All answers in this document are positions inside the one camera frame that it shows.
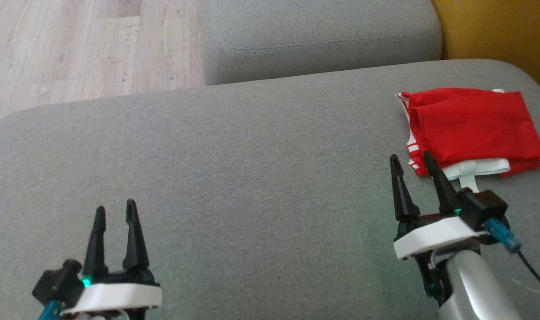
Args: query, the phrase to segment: red fabric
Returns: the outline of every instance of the red fabric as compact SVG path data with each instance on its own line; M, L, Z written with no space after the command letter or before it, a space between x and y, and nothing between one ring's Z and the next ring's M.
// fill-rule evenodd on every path
M511 170L502 176L540 168L540 139L520 92L440 88L402 95L420 148L410 156L421 176L428 174L426 150L442 168L487 158L509 160Z

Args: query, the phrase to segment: gray sofa cushion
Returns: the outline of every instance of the gray sofa cushion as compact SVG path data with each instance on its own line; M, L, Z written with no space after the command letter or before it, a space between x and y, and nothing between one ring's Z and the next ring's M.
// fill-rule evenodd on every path
M437 60L430 0L207 0L207 84Z
M522 91L540 134L540 87L489 60L432 61L84 101L0 121L0 319L32 319L41 272L83 261L98 205L106 263L138 203L163 306L151 319L427 319L437 308L398 261L388 159L406 163L401 90ZM405 166L423 213L429 178ZM478 178L509 203L540 272L540 170ZM501 245L483 257L525 319L536 282Z

